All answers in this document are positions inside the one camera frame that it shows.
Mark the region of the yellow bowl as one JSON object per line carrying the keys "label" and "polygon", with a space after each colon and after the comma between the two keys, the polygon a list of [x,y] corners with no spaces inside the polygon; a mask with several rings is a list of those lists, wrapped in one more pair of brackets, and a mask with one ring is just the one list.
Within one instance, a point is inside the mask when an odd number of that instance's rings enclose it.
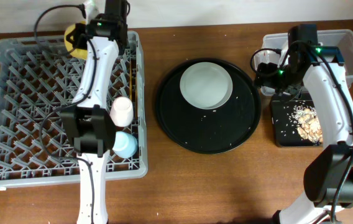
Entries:
{"label": "yellow bowl", "polygon": [[87,49],[86,50],[79,50],[79,49],[75,49],[75,50],[67,50],[72,51],[70,53],[71,56],[78,58],[78,59],[83,59],[86,60],[87,59]]}

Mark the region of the food scraps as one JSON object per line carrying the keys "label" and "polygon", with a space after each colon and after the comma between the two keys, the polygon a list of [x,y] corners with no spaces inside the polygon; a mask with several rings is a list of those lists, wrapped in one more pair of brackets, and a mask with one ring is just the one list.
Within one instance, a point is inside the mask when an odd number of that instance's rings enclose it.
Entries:
{"label": "food scraps", "polygon": [[301,141],[309,141],[313,144],[323,143],[323,132],[314,107],[294,106],[289,118],[295,128],[294,133],[298,134]]}

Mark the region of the pink cup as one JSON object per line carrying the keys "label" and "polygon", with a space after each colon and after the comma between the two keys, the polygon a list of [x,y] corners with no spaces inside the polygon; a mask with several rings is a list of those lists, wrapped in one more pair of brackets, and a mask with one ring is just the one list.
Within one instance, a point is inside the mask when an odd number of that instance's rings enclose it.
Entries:
{"label": "pink cup", "polygon": [[118,127],[126,127],[134,118],[132,101],[125,96],[116,98],[111,106],[110,117]]}

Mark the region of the blue cup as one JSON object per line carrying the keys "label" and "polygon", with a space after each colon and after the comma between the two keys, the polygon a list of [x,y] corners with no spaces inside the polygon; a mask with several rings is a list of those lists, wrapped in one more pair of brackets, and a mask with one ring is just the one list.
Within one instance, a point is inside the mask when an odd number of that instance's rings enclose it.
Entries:
{"label": "blue cup", "polygon": [[138,149],[136,138],[122,131],[116,132],[115,142],[112,147],[114,153],[124,159],[132,157]]}

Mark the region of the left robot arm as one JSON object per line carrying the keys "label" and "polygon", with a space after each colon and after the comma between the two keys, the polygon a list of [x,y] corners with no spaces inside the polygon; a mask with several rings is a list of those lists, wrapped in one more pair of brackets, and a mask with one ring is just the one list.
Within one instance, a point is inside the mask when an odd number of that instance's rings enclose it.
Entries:
{"label": "left robot arm", "polygon": [[127,42],[121,22],[93,19],[85,24],[86,63],[72,104],[61,110],[70,144],[80,169],[78,223],[107,223],[104,173],[116,140],[116,125],[107,110],[111,72]]}

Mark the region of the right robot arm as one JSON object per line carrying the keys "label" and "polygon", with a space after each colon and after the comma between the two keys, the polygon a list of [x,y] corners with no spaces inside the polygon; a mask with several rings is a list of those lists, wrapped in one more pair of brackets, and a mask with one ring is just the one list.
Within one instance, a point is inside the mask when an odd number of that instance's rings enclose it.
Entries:
{"label": "right robot arm", "polygon": [[303,193],[278,210],[273,223],[337,223],[336,213],[353,207],[353,100],[337,47],[297,41],[282,63],[260,63],[255,84],[277,93],[304,86],[323,132],[323,151],[306,168]]}

